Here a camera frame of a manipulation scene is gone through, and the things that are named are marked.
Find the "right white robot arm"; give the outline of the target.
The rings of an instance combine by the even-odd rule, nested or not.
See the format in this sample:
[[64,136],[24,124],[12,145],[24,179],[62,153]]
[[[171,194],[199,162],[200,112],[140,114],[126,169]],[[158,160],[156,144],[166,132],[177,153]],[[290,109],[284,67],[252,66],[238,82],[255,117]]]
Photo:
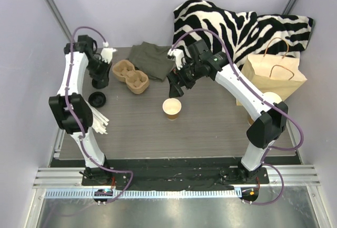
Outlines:
[[256,88],[236,66],[230,65],[224,52],[213,54],[203,40],[188,47],[186,57],[181,49],[170,49],[167,58],[175,67],[167,75],[169,97],[183,96],[182,88],[191,89],[202,77],[209,77],[229,91],[246,109],[253,123],[246,131],[249,140],[238,167],[223,178],[228,182],[250,183],[257,177],[266,150],[284,132],[288,106],[276,103]]

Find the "brown pulp cup carrier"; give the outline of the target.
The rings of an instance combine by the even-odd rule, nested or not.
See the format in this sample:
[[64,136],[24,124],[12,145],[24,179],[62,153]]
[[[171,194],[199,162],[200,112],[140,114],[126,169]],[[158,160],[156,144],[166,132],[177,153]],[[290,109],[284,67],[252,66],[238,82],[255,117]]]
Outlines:
[[150,84],[148,76],[128,60],[121,60],[112,67],[114,76],[126,84],[128,89],[134,94],[142,94]]

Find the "brown paper coffee cup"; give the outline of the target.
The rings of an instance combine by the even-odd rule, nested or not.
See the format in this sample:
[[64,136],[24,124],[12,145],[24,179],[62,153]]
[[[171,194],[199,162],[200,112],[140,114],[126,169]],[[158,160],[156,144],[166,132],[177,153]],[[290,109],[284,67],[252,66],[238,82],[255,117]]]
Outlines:
[[182,104],[176,98],[168,98],[162,104],[163,112],[169,120],[177,119],[181,111],[181,108]]

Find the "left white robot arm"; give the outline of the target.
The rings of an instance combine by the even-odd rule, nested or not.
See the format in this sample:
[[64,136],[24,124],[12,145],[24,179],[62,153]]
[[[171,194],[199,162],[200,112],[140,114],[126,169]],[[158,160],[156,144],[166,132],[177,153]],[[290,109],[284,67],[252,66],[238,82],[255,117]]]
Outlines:
[[100,52],[97,42],[88,35],[80,35],[76,42],[64,47],[66,60],[62,84],[48,104],[57,125],[79,146],[85,159],[82,175],[100,185],[112,179],[105,154],[100,150],[93,133],[93,112],[82,96],[85,72],[89,72],[96,89],[108,86],[109,71],[116,49],[103,43]]

